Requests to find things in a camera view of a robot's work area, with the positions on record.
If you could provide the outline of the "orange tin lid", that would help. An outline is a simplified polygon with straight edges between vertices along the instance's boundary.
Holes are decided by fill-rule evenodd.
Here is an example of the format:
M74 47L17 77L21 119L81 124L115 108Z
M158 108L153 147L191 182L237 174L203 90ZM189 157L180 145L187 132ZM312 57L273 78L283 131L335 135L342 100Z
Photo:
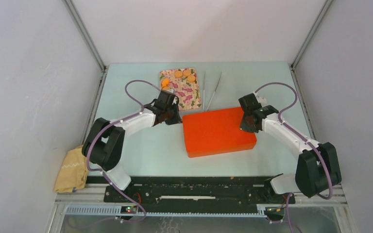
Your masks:
M214 110L183 116L185 146L194 143L249 142L254 133L240 130L243 111L240 107Z

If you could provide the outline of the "metal tongs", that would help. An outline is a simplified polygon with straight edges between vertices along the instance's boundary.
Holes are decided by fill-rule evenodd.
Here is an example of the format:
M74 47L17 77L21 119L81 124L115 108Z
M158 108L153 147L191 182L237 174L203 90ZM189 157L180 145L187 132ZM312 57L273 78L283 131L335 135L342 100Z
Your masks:
M203 90L202 90L202 110L206 112L212 101L212 96L218 88L222 71L209 72L206 71L203 77Z

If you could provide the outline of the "orange tin box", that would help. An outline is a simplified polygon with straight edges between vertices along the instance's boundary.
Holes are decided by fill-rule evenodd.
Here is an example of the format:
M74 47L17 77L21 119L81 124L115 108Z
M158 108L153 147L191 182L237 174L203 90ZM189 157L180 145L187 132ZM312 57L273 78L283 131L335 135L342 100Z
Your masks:
M203 143L194 143L186 145L186 152L189 158L197 158L223 153L231 153L243 150L251 150L255 147L257 141L249 142L217 142L210 145Z

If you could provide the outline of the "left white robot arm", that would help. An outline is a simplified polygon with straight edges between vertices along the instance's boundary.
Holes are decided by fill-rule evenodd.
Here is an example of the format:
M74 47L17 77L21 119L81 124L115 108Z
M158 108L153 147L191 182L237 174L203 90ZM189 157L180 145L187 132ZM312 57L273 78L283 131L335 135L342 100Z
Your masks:
M87 168L101 172L115 186L115 195L122 202L129 202L134 196L134 189L129 186L131 178L120 163L125 136L163 122L181 123L178 105L179 98L174 93L162 90L158 98L142 105L139 112L119 120L98 118L93 123L82 147Z

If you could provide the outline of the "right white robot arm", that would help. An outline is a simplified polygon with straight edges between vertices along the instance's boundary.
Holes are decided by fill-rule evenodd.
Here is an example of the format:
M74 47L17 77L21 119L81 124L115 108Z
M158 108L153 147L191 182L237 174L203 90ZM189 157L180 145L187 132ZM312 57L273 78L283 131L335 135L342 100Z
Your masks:
M282 118L264 98L251 93L239 100L243 117L240 129L247 133L265 132L281 142L297 160L294 174L279 174L266 181L263 197L275 203L283 194L301 192L307 197L330 191L342 181L338 155L333 144L308 138Z

